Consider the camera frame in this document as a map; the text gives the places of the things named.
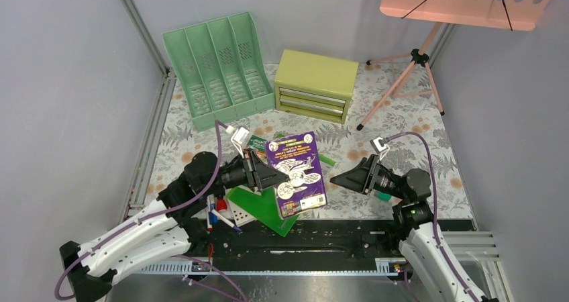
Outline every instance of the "floral tablecloth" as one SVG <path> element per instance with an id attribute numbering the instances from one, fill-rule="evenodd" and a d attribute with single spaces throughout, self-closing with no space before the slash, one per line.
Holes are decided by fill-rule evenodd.
<path id="1" fill-rule="evenodd" d="M 431 149 L 435 167 L 435 177 L 439 193 L 440 218 L 472 218 L 470 205 L 458 173 L 450 141 L 443 126 L 433 95 L 404 98 L 389 98 L 366 124 L 362 131 L 356 127 L 372 109 L 382 95 L 399 75 L 406 64 L 360 65 L 354 96 L 350 104 L 348 119 L 344 125 L 313 119 L 275 109 L 232 122 L 242 125 L 253 134 L 270 140 L 278 134 L 299 134 L 314 131 L 317 136 L 318 151 L 337 163 L 329 177 L 352 169 L 365 156 L 374 153 L 370 140 L 377 136 L 391 136 L 402 131 L 420 133 Z M 266 64 L 265 72 L 269 81 L 274 81 L 277 64 Z M 427 73 L 417 68 L 411 75 L 402 93 L 428 91 Z M 229 161 L 236 151 L 224 135 L 223 160 Z M 413 136 L 406 136 L 390 143 L 391 151 L 383 164 L 402 174 L 419 167 L 428 170 L 425 149 Z M 217 153 L 214 129 L 196 132 L 180 83 L 176 83 L 172 102 L 168 110 L 166 124 L 145 202 L 153 200 L 158 192 L 183 171 L 184 165 L 200 151 Z M 343 189 L 325 183 L 329 204 L 325 207 L 307 211 L 302 218 L 321 219 L 391 219 L 391 206 L 375 197 Z"/>

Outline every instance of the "white power strip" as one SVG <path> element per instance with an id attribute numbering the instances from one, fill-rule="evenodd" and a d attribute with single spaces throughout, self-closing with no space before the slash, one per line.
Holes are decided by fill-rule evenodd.
<path id="1" fill-rule="evenodd" d="M 251 221 L 257 220 L 255 217 L 251 216 L 247 211 L 244 211 L 236 203 L 232 202 L 230 199 L 227 200 L 229 209 L 233 214 L 233 220 L 238 227 L 250 223 Z"/>

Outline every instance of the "drawer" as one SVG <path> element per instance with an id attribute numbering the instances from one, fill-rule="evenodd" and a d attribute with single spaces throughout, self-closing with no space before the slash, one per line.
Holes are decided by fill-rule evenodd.
<path id="1" fill-rule="evenodd" d="M 298 97 L 291 97 L 288 95 L 280 96 L 280 104 L 289 107 L 296 107 L 299 109 L 306 109 L 309 111 L 320 112 L 332 116 L 342 117 L 344 114 L 344 107 L 330 105 L 327 103 L 315 102 L 309 99 L 300 99 Z"/>
<path id="2" fill-rule="evenodd" d="M 330 104 L 330 105 L 335 105 L 335 106 L 340 106 L 340 107 L 344 107 L 346 105 L 346 101 L 344 101 L 343 99 L 335 99 L 333 97 L 322 96 L 322 95 L 317 95 L 317 94 L 307 93 L 307 92 L 301 92 L 301 91 L 295 91 L 293 89 L 287 89 L 284 87 L 278 87 L 278 91 L 280 92 L 281 95 L 286 95 L 286 96 L 290 96 L 290 97 L 297 97 L 300 99 L 308 99 L 308 100 L 314 101 L 314 102 Z"/>

